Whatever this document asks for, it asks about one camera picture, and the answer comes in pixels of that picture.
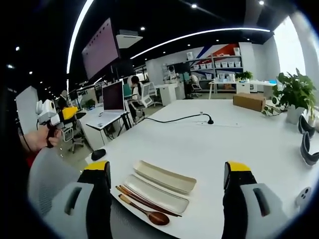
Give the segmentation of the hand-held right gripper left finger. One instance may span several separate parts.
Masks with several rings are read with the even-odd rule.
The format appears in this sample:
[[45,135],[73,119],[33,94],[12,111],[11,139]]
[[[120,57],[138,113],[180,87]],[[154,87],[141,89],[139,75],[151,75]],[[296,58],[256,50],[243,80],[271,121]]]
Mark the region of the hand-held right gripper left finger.
[[53,199],[51,227],[62,239],[111,239],[109,161],[89,164]]

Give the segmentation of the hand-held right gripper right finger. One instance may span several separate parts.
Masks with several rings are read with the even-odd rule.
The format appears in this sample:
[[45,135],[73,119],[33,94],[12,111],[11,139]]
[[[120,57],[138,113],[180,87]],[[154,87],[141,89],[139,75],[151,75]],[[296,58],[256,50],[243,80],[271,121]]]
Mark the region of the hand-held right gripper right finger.
[[225,162],[223,213],[224,239],[274,239],[287,223],[281,199],[233,161]]

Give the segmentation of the person's left hand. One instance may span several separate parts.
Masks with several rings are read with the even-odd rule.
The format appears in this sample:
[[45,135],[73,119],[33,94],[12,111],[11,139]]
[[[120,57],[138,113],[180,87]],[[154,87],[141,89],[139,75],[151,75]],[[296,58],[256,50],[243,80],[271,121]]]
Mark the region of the person's left hand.
[[47,147],[48,143],[56,146],[60,141],[62,135],[60,129],[56,129],[52,137],[48,137],[48,133],[48,127],[41,126],[38,130],[20,136],[20,141],[27,152],[39,152],[42,148]]

